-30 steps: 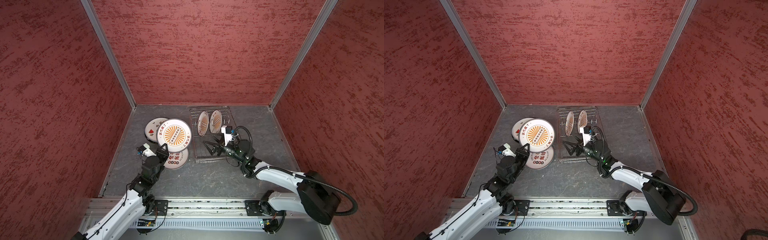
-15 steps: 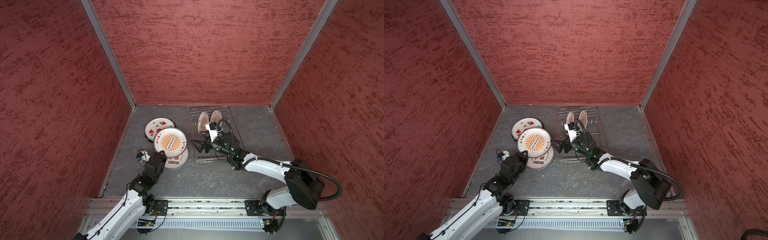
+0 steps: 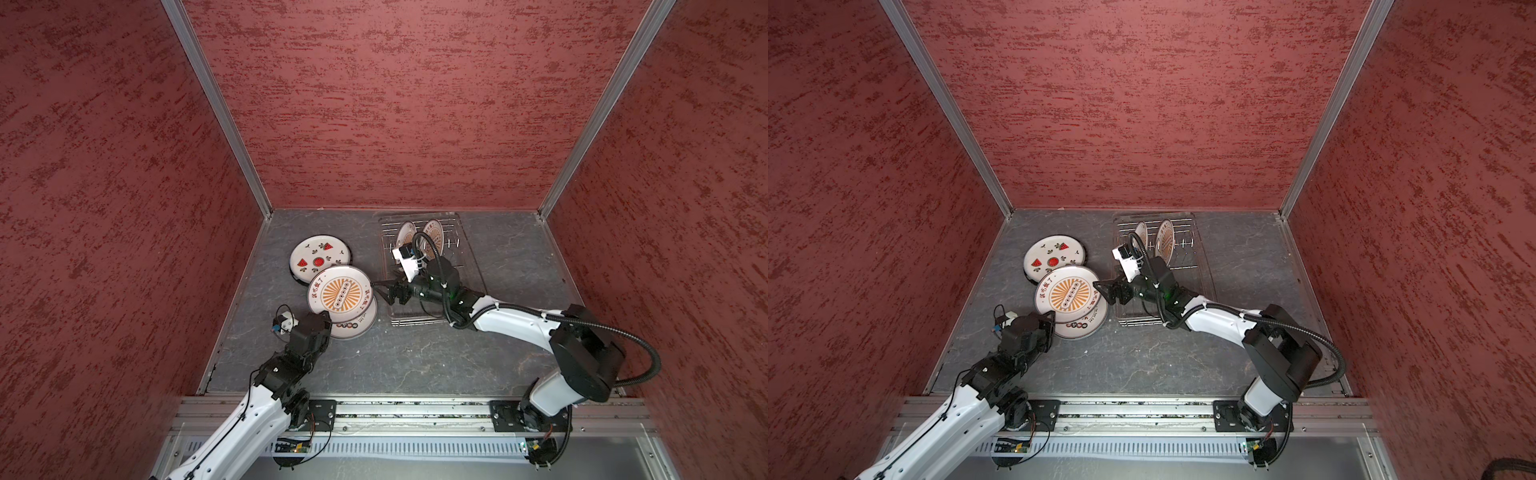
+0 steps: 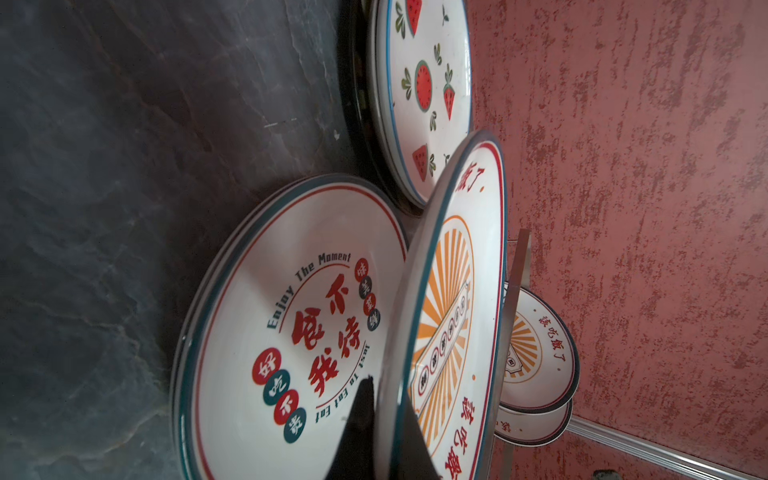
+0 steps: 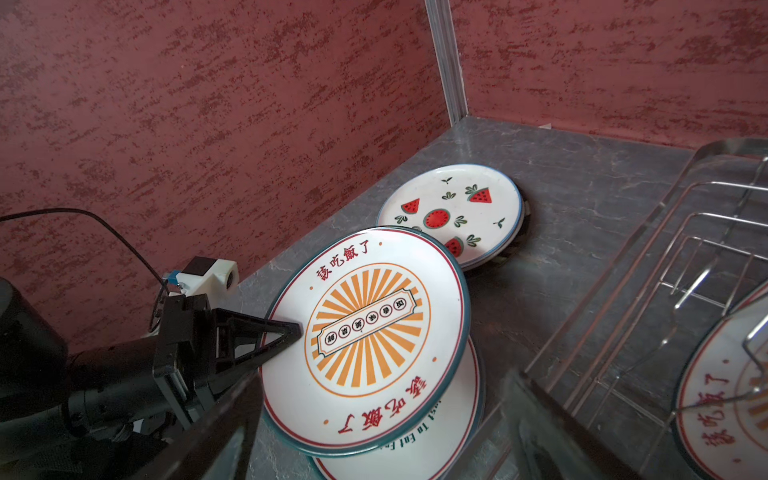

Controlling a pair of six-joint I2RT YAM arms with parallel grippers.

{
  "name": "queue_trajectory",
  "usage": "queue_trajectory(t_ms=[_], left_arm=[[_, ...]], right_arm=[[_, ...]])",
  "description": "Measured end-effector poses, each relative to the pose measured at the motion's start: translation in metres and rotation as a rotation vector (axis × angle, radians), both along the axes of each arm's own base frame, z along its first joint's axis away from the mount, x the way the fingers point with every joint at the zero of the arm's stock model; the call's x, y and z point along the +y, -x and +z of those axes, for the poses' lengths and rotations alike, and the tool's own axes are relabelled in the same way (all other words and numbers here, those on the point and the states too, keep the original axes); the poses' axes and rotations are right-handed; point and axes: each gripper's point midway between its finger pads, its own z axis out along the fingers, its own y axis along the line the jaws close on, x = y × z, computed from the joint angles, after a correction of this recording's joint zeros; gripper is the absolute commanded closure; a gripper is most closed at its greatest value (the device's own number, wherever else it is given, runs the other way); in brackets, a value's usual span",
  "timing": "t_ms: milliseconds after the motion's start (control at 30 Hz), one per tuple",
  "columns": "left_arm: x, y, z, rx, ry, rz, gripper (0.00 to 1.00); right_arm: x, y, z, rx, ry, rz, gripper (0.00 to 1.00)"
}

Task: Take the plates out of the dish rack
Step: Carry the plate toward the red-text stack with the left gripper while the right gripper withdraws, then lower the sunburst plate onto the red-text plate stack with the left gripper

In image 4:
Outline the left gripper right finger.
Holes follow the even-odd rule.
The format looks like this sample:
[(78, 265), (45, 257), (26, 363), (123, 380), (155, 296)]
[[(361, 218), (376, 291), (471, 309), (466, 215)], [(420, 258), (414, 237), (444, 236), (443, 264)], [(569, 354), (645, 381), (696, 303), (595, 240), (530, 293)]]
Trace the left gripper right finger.
[(431, 460), (418, 418), (410, 403), (405, 404), (402, 439), (397, 460), (397, 478), (407, 480), (439, 480)]

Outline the watermelon pattern plate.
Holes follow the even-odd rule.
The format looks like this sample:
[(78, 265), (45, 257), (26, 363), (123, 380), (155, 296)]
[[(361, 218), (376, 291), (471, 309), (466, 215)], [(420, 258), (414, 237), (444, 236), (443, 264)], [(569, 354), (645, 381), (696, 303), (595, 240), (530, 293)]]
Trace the watermelon pattern plate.
[(472, 67), (462, 0), (377, 1), (383, 130), (409, 200), (423, 207), (472, 128)]

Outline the white lined glass plate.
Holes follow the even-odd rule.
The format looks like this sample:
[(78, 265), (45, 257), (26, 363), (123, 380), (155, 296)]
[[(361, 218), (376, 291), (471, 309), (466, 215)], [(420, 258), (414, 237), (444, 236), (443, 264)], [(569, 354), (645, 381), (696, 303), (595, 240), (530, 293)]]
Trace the white lined glass plate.
[(404, 212), (411, 214), (413, 204), (409, 201), (408, 196), (404, 189), (398, 183), (397, 171), (393, 169), (391, 165), (391, 157), (387, 146), (383, 121), (381, 115), (381, 108), (379, 105), (379, 94), (377, 89), (377, 72), (376, 72), (376, 48), (375, 48), (375, 27), (376, 27), (376, 15), (377, 15), (377, 1), (365, 1), (365, 20), (366, 20), (366, 40), (364, 46), (364, 53), (366, 54), (366, 78), (367, 78), (367, 91), (369, 96), (369, 108), (371, 112), (371, 118), (373, 123), (373, 130), (375, 132), (376, 144), (380, 151), (380, 175), (388, 193), (395, 202), (395, 204)]

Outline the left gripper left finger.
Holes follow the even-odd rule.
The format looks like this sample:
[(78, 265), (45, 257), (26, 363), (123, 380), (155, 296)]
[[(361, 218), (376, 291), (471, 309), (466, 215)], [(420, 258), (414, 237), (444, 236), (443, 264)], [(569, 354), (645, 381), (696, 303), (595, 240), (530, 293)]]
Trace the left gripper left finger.
[(360, 382), (329, 472), (331, 479), (373, 479), (374, 384)]

